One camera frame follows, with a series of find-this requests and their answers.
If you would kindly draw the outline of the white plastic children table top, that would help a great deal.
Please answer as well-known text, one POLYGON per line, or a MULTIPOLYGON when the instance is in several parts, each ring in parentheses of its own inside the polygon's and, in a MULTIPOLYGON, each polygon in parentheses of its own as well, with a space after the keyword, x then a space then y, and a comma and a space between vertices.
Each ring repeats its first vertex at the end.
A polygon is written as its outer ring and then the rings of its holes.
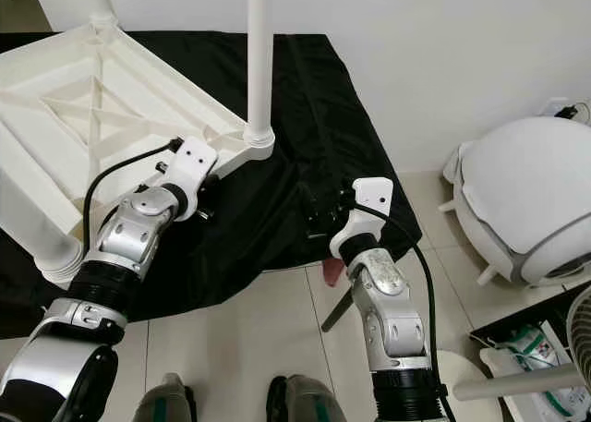
POLYGON ((118 27, 14 33, 3 42, 1 159, 34 161, 76 204, 83 258, 102 216, 136 186, 161 182, 187 136, 218 151, 207 177, 223 180, 271 156, 242 138, 241 115, 118 27))

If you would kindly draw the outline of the black table cloth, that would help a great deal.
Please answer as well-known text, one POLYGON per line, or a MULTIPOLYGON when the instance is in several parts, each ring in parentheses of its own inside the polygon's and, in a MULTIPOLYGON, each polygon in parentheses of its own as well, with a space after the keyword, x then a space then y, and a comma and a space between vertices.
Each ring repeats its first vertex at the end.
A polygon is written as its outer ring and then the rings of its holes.
MULTIPOLYGON (((246 34, 130 32, 140 45, 227 106, 246 109, 246 34)), ((330 256, 328 241, 307 241, 299 183, 316 190, 350 188, 362 177, 396 183, 390 215, 410 237, 381 232, 396 258, 421 239, 416 216, 379 134, 328 34, 275 34, 270 159, 242 164, 210 197, 210 221, 166 231, 129 310, 131 322, 215 307, 245 290, 262 271, 292 269, 330 256)), ((26 337, 43 307, 65 291, 47 283, 32 258, 3 234, 0 339, 26 337)))

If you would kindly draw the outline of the maroon plastic stool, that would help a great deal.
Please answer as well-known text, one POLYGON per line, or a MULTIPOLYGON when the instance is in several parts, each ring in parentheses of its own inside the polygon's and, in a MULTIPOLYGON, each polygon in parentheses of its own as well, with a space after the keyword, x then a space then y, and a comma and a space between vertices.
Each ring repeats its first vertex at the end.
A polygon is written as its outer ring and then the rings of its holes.
POLYGON ((334 288, 341 280, 345 271, 345 262, 342 259, 329 258, 321 263, 321 277, 326 286, 334 288))

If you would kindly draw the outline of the black metal table leg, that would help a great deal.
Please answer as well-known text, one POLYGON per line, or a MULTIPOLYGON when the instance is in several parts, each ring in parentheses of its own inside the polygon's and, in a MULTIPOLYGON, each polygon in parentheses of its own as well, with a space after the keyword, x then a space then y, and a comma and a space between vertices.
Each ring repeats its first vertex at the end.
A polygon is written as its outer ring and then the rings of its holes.
POLYGON ((329 316, 325 318, 320 324, 322 333, 328 333, 337 325, 337 322, 342 319, 346 312, 349 312, 355 306, 355 299, 352 296, 352 290, 349 288, 342 298, 337 301, 337 304, 331 309, 329 316))

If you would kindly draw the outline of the grey right robot leg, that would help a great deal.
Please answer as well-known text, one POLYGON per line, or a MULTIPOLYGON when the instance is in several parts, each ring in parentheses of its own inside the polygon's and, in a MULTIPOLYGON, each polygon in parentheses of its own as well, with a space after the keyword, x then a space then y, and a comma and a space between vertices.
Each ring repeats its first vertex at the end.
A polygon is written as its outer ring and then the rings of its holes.
POLYGON ((270 381, 265 414, 266 422, 346 422, 333 391, 299 374, 270 381))

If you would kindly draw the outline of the grey robot leg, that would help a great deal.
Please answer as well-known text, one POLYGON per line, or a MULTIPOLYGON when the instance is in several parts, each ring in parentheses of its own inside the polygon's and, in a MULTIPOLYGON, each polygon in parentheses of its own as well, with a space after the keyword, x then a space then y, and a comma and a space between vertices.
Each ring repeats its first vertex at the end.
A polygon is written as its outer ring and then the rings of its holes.
POLYGON ((144 393, 131 422, 198 422, 193 389, 169 372, 162 383, 144 393))
POLYGON ((299 374, 270 381, 265 414, 266 422, 346 422, 333 391, 299 374))

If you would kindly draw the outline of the black storage box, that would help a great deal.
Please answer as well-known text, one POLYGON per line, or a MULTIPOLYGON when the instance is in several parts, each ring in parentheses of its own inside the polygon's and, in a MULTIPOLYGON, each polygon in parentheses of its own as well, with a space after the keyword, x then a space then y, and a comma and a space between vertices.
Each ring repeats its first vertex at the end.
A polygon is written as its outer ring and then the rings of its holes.
MULTIPOLYGON (((484 352, 485 354, 490 354, 491 346, 494 343, 506 342, 516 330, 527 328, 527 326, 540 326, 545 324, 545 322, 557 334, 558 341, 561 342, 561 345, 565 347, 567 354, 571 357, 569 345, 567 345, 567 311, 569 311, 573 300, 583 288, 583 286, 579 286, 573 288, 573 290, 559 293, 553 296, 553 298, 540 301, 540 303, 534 304, 532 307, 521 309, 521 311, 514 312, 510 316, 499 318, 470 332, 470 337, 476 339, 482 345, 480 352, 478 352, 481 362, 485 363, 481 355, 484 352)), ((500 398, 500 401, 507 406, 508 414, 510 414, 510 418, 514 422, 510 406, 503 401, 503 397, 500 398)), ((586 422, 591 422, 591 409, 587 411, 586 422)))

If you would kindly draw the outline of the white plastic chair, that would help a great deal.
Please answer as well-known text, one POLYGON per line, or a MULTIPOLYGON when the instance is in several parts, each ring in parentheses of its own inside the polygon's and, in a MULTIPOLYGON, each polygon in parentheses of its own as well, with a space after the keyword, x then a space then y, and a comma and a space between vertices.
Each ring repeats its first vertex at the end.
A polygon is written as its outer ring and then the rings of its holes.
POLYGON ((442 169, 451 212, 487 263, 477 285, 591 280, 591 126, 536 115, 462 143, 442 169))

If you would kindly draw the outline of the grey left robot leg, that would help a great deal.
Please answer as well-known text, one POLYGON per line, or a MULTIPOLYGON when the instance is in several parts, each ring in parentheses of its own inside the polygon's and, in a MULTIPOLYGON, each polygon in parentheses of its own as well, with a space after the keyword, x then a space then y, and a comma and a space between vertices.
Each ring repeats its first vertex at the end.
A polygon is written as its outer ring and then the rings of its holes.
POLYGON ((144 393, 131 422, 198 422, 193 389, 169 372, 162 383, 144 393))

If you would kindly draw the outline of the white green plastic bag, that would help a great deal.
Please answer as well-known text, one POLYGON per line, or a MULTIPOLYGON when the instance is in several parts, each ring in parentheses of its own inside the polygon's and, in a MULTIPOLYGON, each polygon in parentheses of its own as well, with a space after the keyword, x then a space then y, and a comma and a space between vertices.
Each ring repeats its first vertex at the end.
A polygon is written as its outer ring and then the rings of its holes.
MULTIPOLYGON (((506 342, 482 354, 494 377, 569 366, 573 362, 549 324, 516 330, 506 342)), ((514 422, 586 422, 591 393, 586 387, 545 390, 503 397, 514 422)))

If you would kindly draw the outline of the black power plug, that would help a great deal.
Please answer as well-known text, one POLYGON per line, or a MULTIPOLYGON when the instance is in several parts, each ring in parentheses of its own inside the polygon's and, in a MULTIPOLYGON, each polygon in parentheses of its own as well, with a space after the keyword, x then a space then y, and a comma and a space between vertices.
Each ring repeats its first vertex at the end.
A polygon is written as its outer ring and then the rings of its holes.
POLYGON ((591 127, 591 101, 577 101, 562 106, 552 117, 564 118, 591 127))

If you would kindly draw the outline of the white fan grille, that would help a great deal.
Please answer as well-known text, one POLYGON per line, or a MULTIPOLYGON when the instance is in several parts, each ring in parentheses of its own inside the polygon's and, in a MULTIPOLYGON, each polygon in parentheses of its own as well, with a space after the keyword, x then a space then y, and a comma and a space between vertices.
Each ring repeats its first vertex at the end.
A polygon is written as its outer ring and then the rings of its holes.
POLYGON ((591 283, 584 285, 567 311, 566 332, 575 366, 591 381, 591 283))

